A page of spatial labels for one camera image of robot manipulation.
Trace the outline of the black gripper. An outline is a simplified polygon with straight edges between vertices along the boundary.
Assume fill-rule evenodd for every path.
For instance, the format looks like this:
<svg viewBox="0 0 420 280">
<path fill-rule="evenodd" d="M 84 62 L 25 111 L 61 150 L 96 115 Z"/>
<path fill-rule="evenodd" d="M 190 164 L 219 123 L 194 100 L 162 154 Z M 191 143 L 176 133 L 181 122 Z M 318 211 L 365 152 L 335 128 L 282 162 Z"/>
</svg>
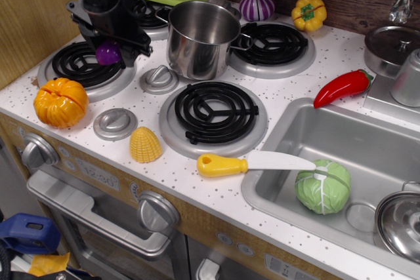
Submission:
<svg viewBox="0 0 420 280">
<path fill-rule="evenodd" d="M 107 39 L 114 40 L 125 65 L 131 68 L 139 54 L 152 53 L 151 39 L 139 24 L 142 15 L 134 13 L 133 3 L 134 0 L 77 0 L 68 2 L 66 8 L 94 51 Z"/>
</svg>

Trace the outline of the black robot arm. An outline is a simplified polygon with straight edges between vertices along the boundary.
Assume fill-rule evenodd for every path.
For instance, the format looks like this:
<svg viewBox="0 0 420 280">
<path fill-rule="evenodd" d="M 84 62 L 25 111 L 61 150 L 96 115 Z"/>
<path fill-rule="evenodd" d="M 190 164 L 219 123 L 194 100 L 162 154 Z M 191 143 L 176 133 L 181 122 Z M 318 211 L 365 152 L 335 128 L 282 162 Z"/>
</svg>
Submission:
<svg viewBox="0 0 420 280">
<path fill-rule="evenodd" d="M 134 66 L 140 54 L 152 53 L 151 39 L 141 26 L 146 0 L 78 0 L 69 2 L 67 9 L 94 51 L 106 42 L 115 43 L 127 67 Z"/>
</svg>

